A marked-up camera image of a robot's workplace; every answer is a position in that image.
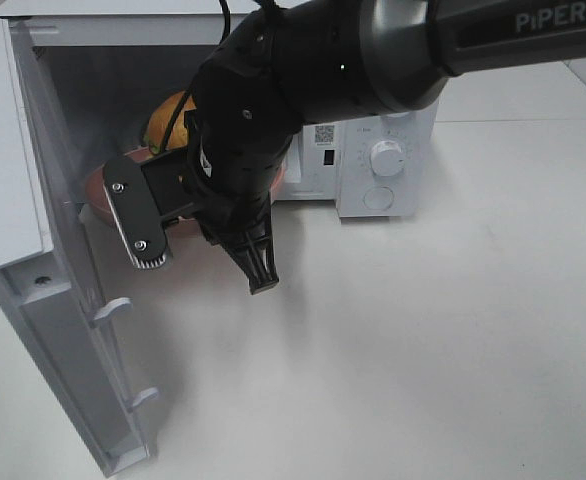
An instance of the white tabletop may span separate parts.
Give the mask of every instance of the white tabletop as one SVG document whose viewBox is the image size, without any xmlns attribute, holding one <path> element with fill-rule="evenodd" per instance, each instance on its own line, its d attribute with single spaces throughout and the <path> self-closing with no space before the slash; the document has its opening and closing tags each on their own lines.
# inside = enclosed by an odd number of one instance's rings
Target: white tabletop
<svg viewBox="0 0 586 480">
<path fill-rule="evenodd" d="M 586 121 L 438 124 L 419 214 L 274 211 L 250 297 L 202 239 L 134 272 L 88 222 L 159 457 L 122 479 L 586 478 Z M 101 474 L 0 313 L 0 479 Z"/>
<path fill-rule="evenodd" d="M 449 81 L 437 119 L 586 119 L 586 85 L 562 62 L 469 73 Z"/>
</svg>

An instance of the robotic arm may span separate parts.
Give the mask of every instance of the robotic arm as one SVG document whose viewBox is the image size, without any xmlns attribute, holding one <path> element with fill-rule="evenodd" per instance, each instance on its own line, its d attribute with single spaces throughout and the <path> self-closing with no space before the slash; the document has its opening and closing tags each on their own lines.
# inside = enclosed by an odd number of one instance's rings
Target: robotic arm
<svg viewBox="0 0 586 480">
<path fill-rule="evenodd" d="M 586 56 L 586 0 L 267 0 L 202 64 L 189 146 L 108 162 L 133 263 L 161 266 L 164 229 L 194 217 L 249 279 L 278 282 L 269 188 L 303 125 L 418 110 L 448 78 Z"/>
</svg>

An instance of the screw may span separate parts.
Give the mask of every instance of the screw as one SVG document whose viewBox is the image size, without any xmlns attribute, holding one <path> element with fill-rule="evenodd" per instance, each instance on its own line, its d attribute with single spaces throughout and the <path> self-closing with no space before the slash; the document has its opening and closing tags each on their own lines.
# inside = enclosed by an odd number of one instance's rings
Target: screw
<svg viewBox="0 0 586 480">
<path fill-rule="evenodd" d="M 113 193 L 122 193 L 126 187 L 122 183 L 114 183 L 111 185 L 111 190 Z"/>
</svg>

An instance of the black cable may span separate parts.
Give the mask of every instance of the black cable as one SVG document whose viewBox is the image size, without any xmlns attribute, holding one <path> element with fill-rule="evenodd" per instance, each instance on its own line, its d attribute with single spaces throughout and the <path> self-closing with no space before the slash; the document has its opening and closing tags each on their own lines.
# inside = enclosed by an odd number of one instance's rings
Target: black cable
<svg viewBox="0 0 586 480">
<path fill-rule="evenodd" d="M 219 2 L 220 7 L 222 7 L 222 15 L 224 16 L 224 28 L 222 30 L 222 38 L 220 39 L 220 43 L 222 43 L 224 40 L 226 40 L 226 37 L 228 37 L 231 33 L 231 10 L 229 9 L 229 4 L 227 3 L 227 0 L 219 0 Z M 184 93 L 182 94 L 180 101 L 175 106 L 173 114 L 171 115 L 171 119 L 169 120 L 169 123 L 166 126 L 166 130 L 164 130 L 164 135 L 162 136 L 162 141 L 160 142 L 158 155 L 166 152 L 166 147 L 169 144 L 171 135 L 173 134 L 175 122 L 177 122 L 177 119 L 180 116 L 180 113 L 182 112 L 184 105 L 186 105 L 186 102 L 188 101 L 190 95 L 191 85 L 189 84 L 186 90 L 184 90 Z"/>
<path fill-rule="evenodd" d="M 222 39 L 220 43 L 226 40 L 226 37 L 231 33 L 231 10 L 226 0 L 220 0 L 220 7 L 222 7 L 222 15 L 224 15 L 224 30 L 222 31 Z"/>
<path fill-rule="evenodd" d="M 275 0 L 253 0 L 257 3 L 262 10 L 264 10 L 264 14 L 266 15 L 266 19 L 268 22 L 277 22 L 280 20 L 282 16 L 282 10 L 280 7 L 275 3 Z"/>
</svg>

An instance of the white knob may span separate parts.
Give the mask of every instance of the white knob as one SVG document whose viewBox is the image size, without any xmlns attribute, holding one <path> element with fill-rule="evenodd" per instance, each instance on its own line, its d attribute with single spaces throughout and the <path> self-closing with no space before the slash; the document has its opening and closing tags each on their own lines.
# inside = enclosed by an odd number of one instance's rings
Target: white knob
<svg viewBox="0 0 586 480">
<path fill-rule="evenodd" d="M 406 154 L 399 143 L 384 140 L 371 149 L 371 168 L 380 177 L 393 177 L 404 169 Z"/>
</svg>

